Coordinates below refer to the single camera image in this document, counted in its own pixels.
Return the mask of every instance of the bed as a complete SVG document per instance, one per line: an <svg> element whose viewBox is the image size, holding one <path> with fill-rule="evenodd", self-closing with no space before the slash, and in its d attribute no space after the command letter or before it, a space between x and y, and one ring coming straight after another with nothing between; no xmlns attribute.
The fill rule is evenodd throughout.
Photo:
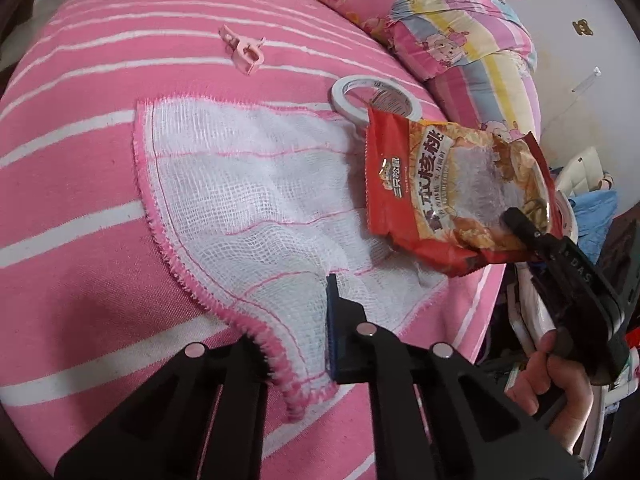
<svg viewBox="0 0 640 480"><path fill-rule="evenodd" d="M223 20L235 20L241 34L326 55L302 59L267 49L266 63L293 70L237 73L239 84L222 86L221 74L235 68L215 61L225 55L221 41L130 34L217 33ZM238 337L185 293L152 238L131 145L135 102L189 91L327 107L335 77L354 73L344 62L353 56L369 73L384 69L408 86L424 117L444 119L384 48L315 0L67 0L41 31L0 101L0 203L7 212L0 217L0 402L12 423L5 420L2 440L21 455L24 476L46 478L67 449L187 343ZM273 78L286 84L274 86ZM446 340L473 360L502 272L489 266L444 280L397 327L402 339L420 346ZM290 423L272 388L262 478L374 478L368 405L366 387L342 386Z"/></svg>

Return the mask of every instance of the tape roll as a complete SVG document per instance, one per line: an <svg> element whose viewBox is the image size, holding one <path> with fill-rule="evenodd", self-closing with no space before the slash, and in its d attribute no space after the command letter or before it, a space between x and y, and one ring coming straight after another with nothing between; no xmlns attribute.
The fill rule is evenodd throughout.
<svg viewBox="0 0 640 480"><path fill-rule="evenodd" d="M350 75L338 79L331 88L331 101L340 115L356 126L365 128L369 125L367 111L357 108L347 101L345 94L354 88L375 88L376 94L370 104L378 110L393 112L412 121L422 118L420 101L391 79L382 79L368 75Z"/></svg>

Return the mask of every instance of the human hand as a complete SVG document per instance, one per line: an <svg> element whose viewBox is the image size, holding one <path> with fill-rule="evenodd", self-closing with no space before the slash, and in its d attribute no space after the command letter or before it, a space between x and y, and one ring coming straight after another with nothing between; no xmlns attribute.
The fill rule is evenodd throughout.
<svg viewBox="0 0 640 480"><path fill-rule="evenodd" d="M591 411L593 391L580 363L549 355L555 342L555 330L542 336L538 351L529 357L527 368L518 374L515 384L505 394L526 413L535 415L538 411L538 395L546 393L551 381L564 390L566 406L556 416L549 432L572 453Z"/></svg>

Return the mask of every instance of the silver screw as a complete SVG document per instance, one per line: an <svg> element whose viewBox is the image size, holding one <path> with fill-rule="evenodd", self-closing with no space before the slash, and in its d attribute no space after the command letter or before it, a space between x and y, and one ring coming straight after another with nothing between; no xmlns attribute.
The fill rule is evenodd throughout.
<svg viewBox="0 0 640 480"><path fill-rule="evenodd" d="M453 355L453 348L446 343L433 345L433 353L442 359L449 359Z"/></svg>
<svg viewBox="0 0 640 480"><path fill-rule="evenodd" d="M205 348L202 343L191 343L184 349L184 354L187 357L195 359L196 357L201 357L204 354L204 351Z"/></svg>
<svg viewBox="0 0 640 480"><path fill-rule="evenodd" d="M377 327L373 323L360 323L356 327L356 332L360 335L372 336L376 333Z"/></svg>

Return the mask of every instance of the red snack package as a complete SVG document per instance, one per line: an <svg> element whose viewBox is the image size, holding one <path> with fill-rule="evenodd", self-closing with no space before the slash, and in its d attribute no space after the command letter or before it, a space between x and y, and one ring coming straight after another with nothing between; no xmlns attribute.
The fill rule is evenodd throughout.
<svg viewBox="0 0 640 480"><path fill-rule="evenodd" d="M369 230L448 276L531 259L500 222L509 207L561 237L553 182L531 134L506 143L370 107L366 183Z"/></svg>

